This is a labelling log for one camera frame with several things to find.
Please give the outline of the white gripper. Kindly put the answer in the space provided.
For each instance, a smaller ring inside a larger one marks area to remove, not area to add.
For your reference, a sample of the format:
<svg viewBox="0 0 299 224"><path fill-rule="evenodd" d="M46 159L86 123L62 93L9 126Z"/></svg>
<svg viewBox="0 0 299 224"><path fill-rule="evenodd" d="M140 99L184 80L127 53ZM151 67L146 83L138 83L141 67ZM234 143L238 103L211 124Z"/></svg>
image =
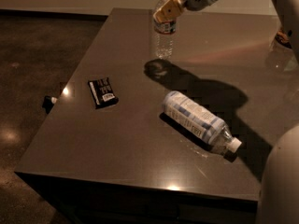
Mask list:
<svg viewBox="0 0 299 224"><path fill-rule="evenodd" d="M199 11L214 4L216 0L168 0L153 14L153 19L158 23L173 21L179 17L184 8L189 11Z"/></svg>

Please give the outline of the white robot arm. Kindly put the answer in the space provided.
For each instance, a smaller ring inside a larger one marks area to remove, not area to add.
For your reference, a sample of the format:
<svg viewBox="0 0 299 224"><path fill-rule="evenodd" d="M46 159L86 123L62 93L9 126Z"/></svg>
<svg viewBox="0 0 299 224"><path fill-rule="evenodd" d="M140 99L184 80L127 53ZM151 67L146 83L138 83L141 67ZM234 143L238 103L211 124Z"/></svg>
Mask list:
<svg viewBox="0 0 299 224"><path fill-rule="evenodd" d="M155 9L153 20L158 32L184 10L199 11L218 0L164 0ZM296 69L299 61L299 0L271 0L280 28L267 57L270 74L277 67ZM262 177L256 224L299 224L299 125L282 134L272 146Z"/></svg>

